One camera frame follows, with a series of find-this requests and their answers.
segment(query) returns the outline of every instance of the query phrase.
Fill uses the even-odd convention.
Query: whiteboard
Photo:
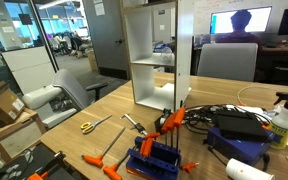
[[[288,0],[195,0],[194,35],[209,34],[211,13],[272,6],[266,33],[277,33]]]

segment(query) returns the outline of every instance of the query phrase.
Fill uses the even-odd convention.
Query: scissors
[[[101,120],[98,120],[95,122],[86,122],[86,123],[82,124],[81,129],[82,129],[83,134],[88,134],[88,133],[92,132],[97,125],[101,124],[103,121],[107,120],[111,116],[112,115],[108,115]]]

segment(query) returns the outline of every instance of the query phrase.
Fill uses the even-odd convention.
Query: shelf
[[[140,11],[158,11],[165,9],[172,9],[175,7],[176,0],[161,0],[158,2],[152,2],[147,4],[140,4],[136,6],[124,7],[124,12],[140,10]]]
[[[151,57],[132,61],[131,64],[146,65],[146,66],[161,66],[161,67],[174,67],[174,54],[171,60],[163,60],[161,53],[153,53]]]
[[[149,96],[137,101],[138,104],[149,106],[155,109],[173,109],[174,104],[174,84],[166,84],[164,87],[154,87],[154,91]]]

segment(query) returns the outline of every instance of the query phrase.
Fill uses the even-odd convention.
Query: wooden table
[[[163,86],[171,82],[171,74],[156,73],[155,84]],[[266,85],[250,82],[231,81],[214,78],[203,78],[192,76],[190,78],[192,90],[187,97],[186,107],[211,104],[237,104],[237,93],[240,93],[241,100],[248,106],[258,106],[272,109],[277,99],[277,91],[287,91],[286,86]],[[123,135],[114,144],[111,150],[104,156],[104,166],[111,166],[127,152],[128,148],[134,145],[134,138],[140,136],[136,130],[130,130],[133,125],[127,119],[120,119],[123,114],[130,113],[131,117],[141,123],[148,132],[154,132],[154,121],[162,114],[162,111],[136,105],[133,101],[131,82],[119,87],[117,90],[103,97],[93,105],[77,113],[65,122],[46,132],[41,142],[54,152],[62,150],[66,154],[66,161],[89,179],[109,179],[103,171],[95,166],[85,163],[81,155],[98,156],[106,146],[114,139],[118,132],[126,127]],[[104,116],[113,116],[96,129],[83,135],[80,126],[87,121],[95,121]],[[228,179],[225,173],[225,166],[214,157],[208,150],[207,145],[201,142],[206,135],[193,134],[184,127],[180,129],[180,149],[182,164],[188,162],[199,162],[198,167],[192,169],[190,174],[180,171],[179,179]],[[288,179],[288,147],[284,150],[270,149],[271,162],[268,173],[274,174],[276,179]],[[126,172],[125,163],[119,167],[118,173],[124,179],[138,179],[138,177]],[[263,167],[260,161],[257,168]]]

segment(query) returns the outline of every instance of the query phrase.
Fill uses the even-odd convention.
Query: blue stand
[[[141,147],[144,138],[136,137],[135,144]],[[153,142],[149,157],[143,157],[139,151],[129,149],[130,159],[126,163],[129,173],[145,179],[176,180],[181,164],[180,152],[175,148]]]

